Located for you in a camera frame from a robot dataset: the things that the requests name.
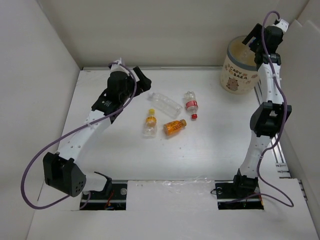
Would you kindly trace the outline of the large clear plastic bottle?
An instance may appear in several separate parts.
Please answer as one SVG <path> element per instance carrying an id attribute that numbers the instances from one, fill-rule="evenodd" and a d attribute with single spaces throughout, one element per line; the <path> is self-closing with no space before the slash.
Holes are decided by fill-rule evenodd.
<path id="1" fill-rule="evenodd" d="M 171 118 L 177 118 L 183 109 L 180 104 L 158 92 L 149 93 L 148 100 L 153 107 Z"/>

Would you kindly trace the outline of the clear bottle blue label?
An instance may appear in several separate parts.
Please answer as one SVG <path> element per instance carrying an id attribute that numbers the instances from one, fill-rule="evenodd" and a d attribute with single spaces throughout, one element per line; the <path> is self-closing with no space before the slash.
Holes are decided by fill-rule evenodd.
<path id="1" fill-rule="evenodd" d="M 248 43 L 244 44 L 244 48 L 239 56 L 242 63 L 247 64 L 249 58 L 254 57 L 255 53 L 251 50 L 250 45 L 255 41 L 255 37 L 252 37 Z"/>

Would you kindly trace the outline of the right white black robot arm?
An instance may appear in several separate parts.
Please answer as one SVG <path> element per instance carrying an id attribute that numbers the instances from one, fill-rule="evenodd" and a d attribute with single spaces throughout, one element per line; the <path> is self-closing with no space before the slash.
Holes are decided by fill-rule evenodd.
<path id="1" fill-rule="evenodd" d="M 260 165 L 274 137 L 279 137 L 284 124 L 292 112 L 281 90 L 281 57 L 276 52 L 283 41 L 289 24 L 281 19 L 264 27 L 257 24 L 243 40 L 255 53 L 254 62 L 261 81 L 263 101 L 250 119 L 251 140 L 244 162 L 231 184 L 236 198 L 244 198 L 254 193 L 261 179 Z"/>

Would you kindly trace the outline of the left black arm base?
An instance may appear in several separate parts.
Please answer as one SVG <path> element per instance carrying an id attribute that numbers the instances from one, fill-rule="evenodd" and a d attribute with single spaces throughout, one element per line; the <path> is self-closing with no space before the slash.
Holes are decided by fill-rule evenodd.
<path id="1" fill-rule="evenodd" d="M 93 176 L 101 191 L 90 190 L 81 196 L 81 211 L 125 211 L 127 206 L 128 181 L 112 180 L 111 177 L 95 171 Z"/>

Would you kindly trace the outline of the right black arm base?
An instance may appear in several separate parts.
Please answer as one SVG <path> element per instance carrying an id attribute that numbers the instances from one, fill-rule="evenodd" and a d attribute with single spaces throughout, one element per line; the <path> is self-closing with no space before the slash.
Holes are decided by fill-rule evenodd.
<path id="1" fill-rule="evenodd" d="M 232 181 L 216 181 L 210 193 L 216 195 L 219 210 L 263 210 L 263 201 L 259 195 L 244 199 L 259 192 L 258 185 L 254 188 L 240 188 L 235 187 Z"/>

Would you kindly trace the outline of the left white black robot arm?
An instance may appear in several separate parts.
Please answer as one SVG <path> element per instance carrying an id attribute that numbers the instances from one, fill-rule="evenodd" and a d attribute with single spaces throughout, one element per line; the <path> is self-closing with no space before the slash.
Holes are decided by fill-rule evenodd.
<path id="1" fill-rule="evenodd" d="M 103 180 L 95 183 L 80 166 L 87 151 L 123 111 L 127 100 L 151 89 L 152 81 L 141 69 L 136 66 L 133 71 L 138 80 L 134 80 L 123 66 L 112 65 L 107 87 L 92 105 L 84 128 L 75 132 L 56 153 L 48 152 L 43 157 L 44 179 L 48 186 L 70 197 L 83 191 L 94 191 L 103 199 L 111 194 L 110 177 L 101 174 Z"/>

